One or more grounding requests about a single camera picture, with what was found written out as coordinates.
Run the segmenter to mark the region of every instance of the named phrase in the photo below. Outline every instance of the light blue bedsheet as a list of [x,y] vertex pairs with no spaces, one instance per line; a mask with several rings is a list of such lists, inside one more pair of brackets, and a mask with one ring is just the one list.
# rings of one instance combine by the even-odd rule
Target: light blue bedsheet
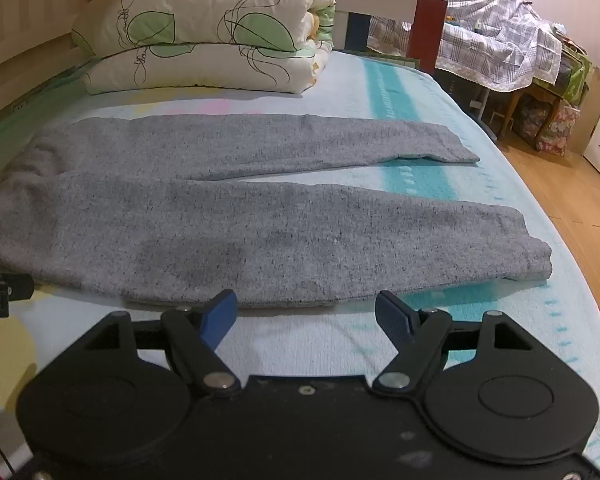
[[[399,160],[368,168],[268,176],[304,184],[335,183],[429,198],[512,206],[521,211],[531,235],[551,245],[554,273],[547,282],[500,281],[423,292],[406,300],[415,308],[442,307],[455,319],[479,320],[502,310],[571,365],[591,384],[600,401],[600,313],[580,269],[551,221],[515,170],[482,130],[431,79],[412,69],[334,53],[314,88],[301,96],[219,89],[155,89],[87,96],[77,84],[64,86],[21,110],[0,128],[0,163],[27,141],[31,125],[90,116],[136,118],[159,114],[284,113],[360,118],[397,118],[444,124],[477,153],[475,165]],[[31,364],[47,364],[112,309],[129,308],[135,319],[159,310],[43,287],[31,301],[12,304],[0,321],[0,443],[20,464],[28,457],[14,416],[13,389]],[[371,301],[316,311],[245,312],[218,353],[238,376],[250,374],[373,377],[395,355],[376,326]],[[146,352],[149,360],[161,356]],[[452,364],[470,358],[451,356]],[[600,466],[600,421],[586,449]]]

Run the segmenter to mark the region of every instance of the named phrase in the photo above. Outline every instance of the cardboard box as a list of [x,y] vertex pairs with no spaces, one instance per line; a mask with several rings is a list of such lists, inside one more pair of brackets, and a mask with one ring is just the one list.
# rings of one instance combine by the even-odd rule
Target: cardboard box
[[578,155],[584,154],[600,120],[600,69],[592,67],[587,77],[589,91],[580,104],[580,118],[571,129],[567,140],[567,150]]

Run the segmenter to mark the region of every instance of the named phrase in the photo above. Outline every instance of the metal rivet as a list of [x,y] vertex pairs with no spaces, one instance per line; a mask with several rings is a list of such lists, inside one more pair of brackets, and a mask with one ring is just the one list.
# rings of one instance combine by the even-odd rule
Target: metal rivet
[[212,372],[205,375],[203,381],[209,388],[225,390],[235,384],[235,377],[226,372]]
[[313,395],[315,393],[315,388],[306,384],[305,386],[300,386],[298,388],[298,393],[300,395]]
[[409,386],[411,379],[408,375],[400,372],[387,372],[378,377],[378,382],[385,388],[391,388],[393,390],[399,390]]

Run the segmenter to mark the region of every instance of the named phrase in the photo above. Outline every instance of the wooden floor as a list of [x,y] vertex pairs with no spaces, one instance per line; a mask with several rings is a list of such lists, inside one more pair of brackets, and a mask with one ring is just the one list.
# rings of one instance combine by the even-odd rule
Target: wooden floor
[[600,308],[600,174],[573,153],[538,154],[512,132],[499,147],[554,222]]

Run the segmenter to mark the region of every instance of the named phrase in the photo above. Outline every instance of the wooden table leg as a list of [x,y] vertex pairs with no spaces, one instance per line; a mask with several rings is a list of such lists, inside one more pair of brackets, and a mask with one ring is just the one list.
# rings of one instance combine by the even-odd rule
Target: wooden table leg
[[549,129],[549,126],[551,126],[551,124],[554,122],[556,116],[558,115],[558,112],[560,111],[560,102],[561,101],[562,101],[562,98],[560,98],[560,97],[556,97],[554,99],[554,104],[551,108],[551,111],[549,112],[546,119],[544,120],[544,123],[542,123],[542,126],[538,130],[538,133],[536,133],[536,138],[534,139],[534,146],[533,146],[534,149],[536,150],[536,152],[540,151],[540,148],[538,148],[538,140],[540,139],[540,137],[542,137],[542,134],[544,134],[544,132]]
[[513,92],[513,95],[511,96],[511,101],[509,102],[509,108],[507,109],[507,114],[504,117],[504,122],[502,123],[502,127],[500,129],[501,136],[505,133],[506,127],[509,124],[511,118],[513,117],[513,112],[516,111],[518,102],[520,101],[520,98],[522,97],[522,94],[524,92],[524,89],[516,90],[515,92]]

